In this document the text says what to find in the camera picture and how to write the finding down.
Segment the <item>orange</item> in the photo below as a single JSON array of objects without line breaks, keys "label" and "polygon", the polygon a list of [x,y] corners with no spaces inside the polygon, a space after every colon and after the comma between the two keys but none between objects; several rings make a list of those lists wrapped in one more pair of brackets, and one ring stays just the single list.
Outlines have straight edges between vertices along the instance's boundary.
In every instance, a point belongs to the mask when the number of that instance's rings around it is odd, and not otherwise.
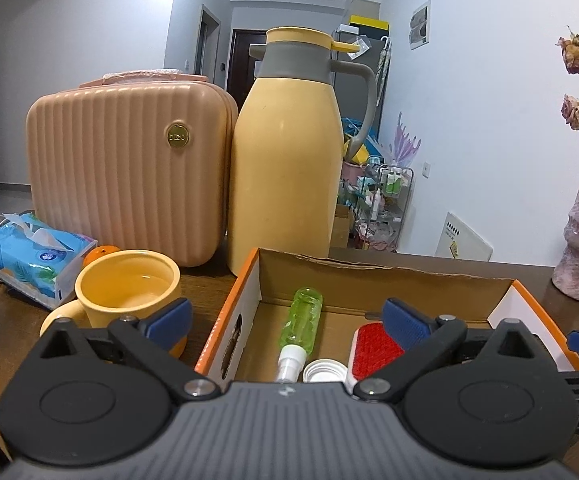
[{"label": "orange", "polygon": [[116,253],[118,251],[120,251],[120,247],[116,247],[115,245],[101,245],[100,247],[96,247],[85,256],[85,259],[82,261],[82,268],[84,269],[94,260],[105,256],[105,254]]}]

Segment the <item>bottle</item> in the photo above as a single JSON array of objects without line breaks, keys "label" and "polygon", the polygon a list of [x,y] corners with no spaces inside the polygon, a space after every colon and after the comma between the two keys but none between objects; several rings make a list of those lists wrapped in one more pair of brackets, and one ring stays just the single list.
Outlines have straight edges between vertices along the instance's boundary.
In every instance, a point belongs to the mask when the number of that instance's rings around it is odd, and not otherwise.
[{"label": "bottle", "polygon": [[330,51],[356,48],[317,30],[281,27],[250,50],[262,65],[234,127],[227,215],[227,264],[234,274],[256,247],[329,254],[343,156],[349,162],[361,148],[376,110],[368,92],[365,121],[344,152],[330,71],[361,75],[372,86],[375,76],[362,63],[332,62]]},{"label": "bottle", "polygon": [[396,173],[394,170],[389,170],[389,174],[387,175],[387,184],[385,185],[385,192],[386,193],[393,193],[394,189],[394,182],[396,181]]},{"label": "bottle", "polygon": [[374,193],[374,198],[371,204],[371,219],[377,220],[378,219],[378,212],[380,211],[380,188],[377,188],[376,192]]},{"label": "bottle", "polygon": [[323,297],[313,288],[299,288],[289,307],[287,322],[280,333],[277,383],[295,383],[314,350]]},{"label": "bottle", "polygon": [[380,188],[385,191],[387,190],[387,178],[389,177],[389,173],[387,172],[387,168],[383,168],[380,170]]},{"label": "bottle", "polygon": [[387,177],[387,186],[385,190],[391,194],[396,195],[401,190],[401,184],[403,183],[403,172],[400,168],[389,171],[389,176]]}]

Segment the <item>thermos lid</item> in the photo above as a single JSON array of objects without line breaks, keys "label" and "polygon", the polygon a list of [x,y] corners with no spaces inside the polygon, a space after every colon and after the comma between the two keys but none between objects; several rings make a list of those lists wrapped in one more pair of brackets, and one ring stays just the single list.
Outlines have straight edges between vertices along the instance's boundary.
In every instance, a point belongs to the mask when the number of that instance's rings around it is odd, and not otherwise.
[{"label": "thermos lid", "polygon": [[361,48],[358,45],[334,41],[333,38],[320,30],[304,27],[276,27],[267,31],[267,43],[275,41],[299,41],[300,43],[311,43],[323,46],[328,50],[338,50],[339,52],[358,52]]}]

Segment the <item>pink suitcase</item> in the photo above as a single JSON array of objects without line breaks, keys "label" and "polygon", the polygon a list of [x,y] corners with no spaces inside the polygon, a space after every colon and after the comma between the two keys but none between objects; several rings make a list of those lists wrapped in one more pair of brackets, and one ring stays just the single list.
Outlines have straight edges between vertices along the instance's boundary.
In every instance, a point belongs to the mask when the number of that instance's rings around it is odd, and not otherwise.
[{"label": "pink suitcase", "polygon": [[141,71],[36,101],[27,146],[37,216],[99,244],[207,262],[224,237],[238,108],[206,81]]}]

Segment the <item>doorway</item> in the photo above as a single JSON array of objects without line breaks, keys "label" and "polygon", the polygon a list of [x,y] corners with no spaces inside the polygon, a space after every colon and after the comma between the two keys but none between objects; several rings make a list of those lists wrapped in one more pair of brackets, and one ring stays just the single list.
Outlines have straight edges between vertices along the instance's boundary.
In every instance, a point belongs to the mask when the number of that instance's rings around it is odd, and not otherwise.
[{"label": "doorway", "polygon": [[194,74],[207,76],[210,83],[214,82],[216,76],[219,37],[220,22],[203,6],[200,12],[200,25],[198,27]]},{"label": "doorway", "polygon": [[250,57],[249,46],[252,43],[266,43],[266,35],[266,30],[234,30],[229,56],[227,92],[234,98],[239,110],[252,89],[256,64],[260,64],[260,61]]}]

